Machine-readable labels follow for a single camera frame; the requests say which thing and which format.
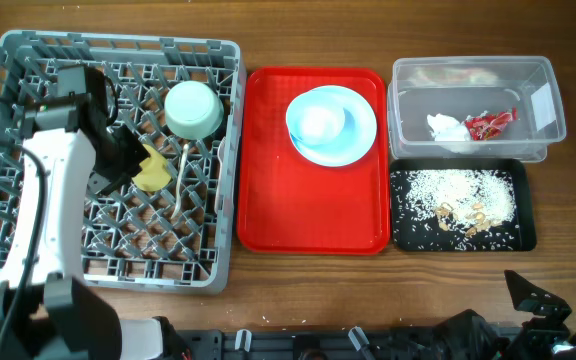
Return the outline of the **yellow plastic cup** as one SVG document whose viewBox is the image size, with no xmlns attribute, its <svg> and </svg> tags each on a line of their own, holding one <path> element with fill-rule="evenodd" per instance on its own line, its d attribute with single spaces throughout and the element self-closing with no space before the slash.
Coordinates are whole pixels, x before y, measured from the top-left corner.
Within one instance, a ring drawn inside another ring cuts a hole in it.
<svg viewBox="0 0 576 360">
<path fill-rule="evenodd" d="M 172 180 L 167 171 L 167 159 L 154 147 L 144 144 L 149 156 L 140 163 L 141 171 L 132 178 L 134 185 L 145 192 L 165 188 Z"/>
</svg>

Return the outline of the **white plastic spoon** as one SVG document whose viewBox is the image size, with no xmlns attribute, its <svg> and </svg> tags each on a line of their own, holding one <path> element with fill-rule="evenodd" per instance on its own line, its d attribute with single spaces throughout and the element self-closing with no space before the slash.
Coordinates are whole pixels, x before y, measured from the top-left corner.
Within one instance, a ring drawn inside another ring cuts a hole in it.
<svg viewBox="0 0 576 360">
<path fill-rule="evenodd" d="M 173 213 L 171 215 L 172 218 L 177 217 L 179 215 L 179 213 L 181 212 L 183 174 L 184 174 L 184 170 L 185 170 L 185 166 L 186 166 L 186 162 L 187 162 L 190 148 L 191 148 L 191 146 L 189 143 L 184 144 L 182 147 L 182 154 L 181 154 L 181 157 L 180 157 L 179 163 L 178 163 L 178 174 L 177 174 L 176 184 L 175 184 L 175 204 L 174 204 Z"/>
</svg>

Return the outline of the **green plastic bowl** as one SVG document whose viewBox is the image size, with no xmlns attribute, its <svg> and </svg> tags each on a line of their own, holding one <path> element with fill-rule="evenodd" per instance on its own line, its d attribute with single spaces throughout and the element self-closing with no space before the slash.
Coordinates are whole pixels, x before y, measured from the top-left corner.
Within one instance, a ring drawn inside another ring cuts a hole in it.
<svg viewBox="0 0 576 360">
<path fill-rule="evenodd" d="M 218 130 L 224 118 L 224 107 L 208 85 L 190 80 L 174 85 L 166 94 L 164 117 L 174 135 L 199 140 Z"/>
</svg>

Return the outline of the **white plastic fork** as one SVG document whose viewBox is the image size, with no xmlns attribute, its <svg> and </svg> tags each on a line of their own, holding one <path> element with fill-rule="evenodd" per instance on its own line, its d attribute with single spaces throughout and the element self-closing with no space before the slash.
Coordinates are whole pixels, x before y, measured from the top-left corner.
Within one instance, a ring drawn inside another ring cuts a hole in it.
<svg viewBox="0 0 576 360">
<path fill-rule="evenodd" d="M 222 194 L 221 194 L 221 179 L 222 174 L 224 172 L 224 158 L 225 158 L 225 148 L 226 148 L 226 139 L 222 139 L 219 143 L 218 150 L 217 150 L 217 159 L 219 163 L 219 171 L 218 171 L 218 178 L 217 178 L 217 186 L 215 190 L 215 201 L 214 201 L 214 211 L 215 214 L 218 214 L 222 205 Z"/>
</svg>

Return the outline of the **light blue small bowl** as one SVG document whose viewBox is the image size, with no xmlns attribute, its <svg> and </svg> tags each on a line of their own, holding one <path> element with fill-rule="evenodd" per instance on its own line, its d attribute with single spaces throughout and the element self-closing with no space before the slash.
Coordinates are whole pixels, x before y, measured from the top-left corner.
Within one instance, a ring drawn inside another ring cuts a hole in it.
<svg viewBox="0 0 576 360">
<path fill-rule="evenodd" d="M 330 143 L 345 124 L 344 111 L 337 105 L 291 104 L 286 113 L 291 136 L 309 146 Z"/>
</svg>

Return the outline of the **light blue plate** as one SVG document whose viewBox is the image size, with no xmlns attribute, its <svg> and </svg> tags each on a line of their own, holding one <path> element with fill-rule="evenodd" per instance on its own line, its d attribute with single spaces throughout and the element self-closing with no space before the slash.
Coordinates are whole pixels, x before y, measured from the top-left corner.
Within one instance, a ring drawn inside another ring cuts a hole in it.
<svg viewBox="0 0 576 360">
<path fill-rule="evenodd" d="M 377 135 L 377 119 L 368 101 L 358 92 L 339 85 L 313 88 L 295 97 L 291 104 L 329 104 L 339 106 L 345 114 L 341 133 L 332 142 L 306 145 L 290 135 L 294 148 L 308 161 L 325 167 L 343 167 L 363 158 L 372 147 Z"/>
</svg>

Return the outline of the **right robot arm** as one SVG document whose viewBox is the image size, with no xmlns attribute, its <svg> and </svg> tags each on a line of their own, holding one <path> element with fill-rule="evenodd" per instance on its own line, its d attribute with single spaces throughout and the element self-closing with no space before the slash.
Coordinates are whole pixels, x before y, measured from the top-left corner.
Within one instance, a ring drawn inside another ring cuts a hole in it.
<svg viewBox="0 0 576 360">
<path fill-rule="evenodd" d="M 466 310 L 433 329 L 439 359 L 576 360 L 576 332 L 565 324 L 569 304 L 513 270 L 504 272 L 513 308 L 533 315 L 519 332 L 503 336 L 482 316 Z"/>
</svg>

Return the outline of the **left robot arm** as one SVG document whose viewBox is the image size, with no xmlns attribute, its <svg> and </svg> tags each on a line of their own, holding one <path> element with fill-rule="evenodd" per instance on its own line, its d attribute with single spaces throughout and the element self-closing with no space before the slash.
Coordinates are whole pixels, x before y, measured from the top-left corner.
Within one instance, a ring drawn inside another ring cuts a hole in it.
<svg viewBox="0 0 576 360">
<path fill-rule="evenodd" d="M 0 272 L 0 359 L 189 359 L 164 317 L 122 320 L 85 283 L 84 201 L 131 181 L 149 152 L 115 127 L 112 81 L 86 65 L 57 73 L 57 94 L 28 105 L 16 228 Z"/>
</svg>

